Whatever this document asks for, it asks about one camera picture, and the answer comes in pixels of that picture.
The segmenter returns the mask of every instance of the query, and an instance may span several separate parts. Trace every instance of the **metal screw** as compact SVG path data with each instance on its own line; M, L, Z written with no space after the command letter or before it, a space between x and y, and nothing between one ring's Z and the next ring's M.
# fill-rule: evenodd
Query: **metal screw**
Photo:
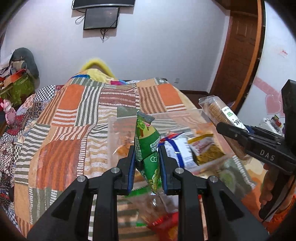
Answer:
M80 183L84 182L86 180L86 177L81 175L77 178L77 181L79 181Z
M178 168L175 169L175 172L178 173L178 174L182 174L184 172L184 169L178 167Z
M114 167L111 169L111 172L116 174L120 172L120 169L118 167Z
M210 181L213 182L213 183L216 183L218 181L218 177L210 176Z

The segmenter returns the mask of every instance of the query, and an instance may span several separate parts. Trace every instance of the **pink toy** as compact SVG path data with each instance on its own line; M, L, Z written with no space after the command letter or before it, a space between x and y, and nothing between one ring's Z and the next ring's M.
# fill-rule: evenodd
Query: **pink toy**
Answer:
M5 119L6 119L7 125L12 127L15 122L15 116L16 116L15 109L11 107L11 102L9 100L3 100L3 103L0 103L0 105L5 112Z

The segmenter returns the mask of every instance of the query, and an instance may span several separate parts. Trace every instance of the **patchwork quilt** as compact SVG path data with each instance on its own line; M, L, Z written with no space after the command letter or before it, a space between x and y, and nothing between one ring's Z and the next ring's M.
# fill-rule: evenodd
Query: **patchwork quilt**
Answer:
M15 128L1 139L6 150L1 170L9 177L7 190L14 186L14 205L7 203L7 213L26 236L77 176L104 173L109 117L131 116L137 110L152 114L190 109L196 107L188 98L159 78L110 85L74 77L64 86L39 90L18 111ZM132 226L137 215L131 203L118 200L120 239L155 240L148 228Z

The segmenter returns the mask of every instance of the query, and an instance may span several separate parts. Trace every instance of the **television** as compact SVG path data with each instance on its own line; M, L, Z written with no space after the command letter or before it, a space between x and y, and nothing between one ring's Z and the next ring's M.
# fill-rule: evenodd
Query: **television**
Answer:
M73 9L88 7L133 7L136 0L75 0Z
M117 28L119 7L92 7L85 11L84 30Z

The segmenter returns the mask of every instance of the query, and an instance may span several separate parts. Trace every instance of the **white wall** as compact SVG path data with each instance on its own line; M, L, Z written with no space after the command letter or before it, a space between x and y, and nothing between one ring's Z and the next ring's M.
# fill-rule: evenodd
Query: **white wall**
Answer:
M296 40L276 11L268 3L265 6L265 42L256 77L280 92L288 79L296 81ZM240 120L257 126L264 117L271 118L265 98L266 94L253 84L238 114Z
M29 0L6 31L1 57L11 49L30 49L40 87L65 83L98 57L120 79L180 78L179 89L207 90L229 22L214 0L136 0L133 14L121 10L117 30L106 34L116 36L104 43L99 30L75 24L71 3Z
M229 20L230 20L230 10L225 10L225 14L226 14L226 19L225 19L224 27L223 27L223 35L222 35L222 38L221 38L219 52L218 52L217 59L216 59L215 65L214 65L212 76L211 76L211 79L209 81L209 85L207 87L207 92L208 93L210 93L211 88L212 88L213 83L214 83L214 80L216 78L216 74L218 72L218 68L219 68L219 65L220 65L220 62L221 62L221 58L222 58L225 43L226 43L228 27L229 27Z

